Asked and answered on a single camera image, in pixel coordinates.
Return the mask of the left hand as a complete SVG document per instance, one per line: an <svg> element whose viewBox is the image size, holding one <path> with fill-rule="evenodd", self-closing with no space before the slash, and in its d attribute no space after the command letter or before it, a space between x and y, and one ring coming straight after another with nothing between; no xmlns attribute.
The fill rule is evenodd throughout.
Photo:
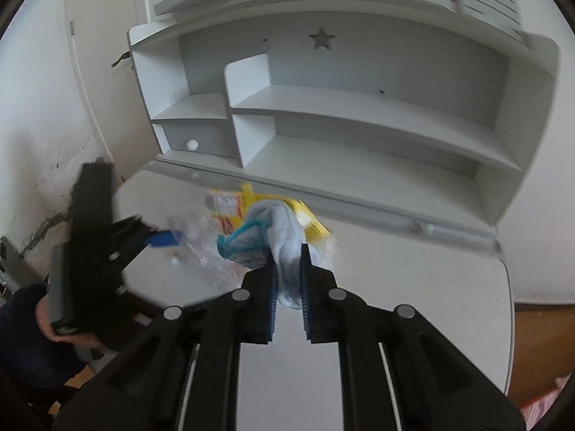
<svg viewBox="0 0 575 431"><path fill-rule="evenodd" d="M43 297L35 308L35 316L42 334L54 343L70 343L86 349L94 349L100 353L107 353L108 348L94 334L81 333L74 335L59 335L49 320L48 297Z"/></svg>

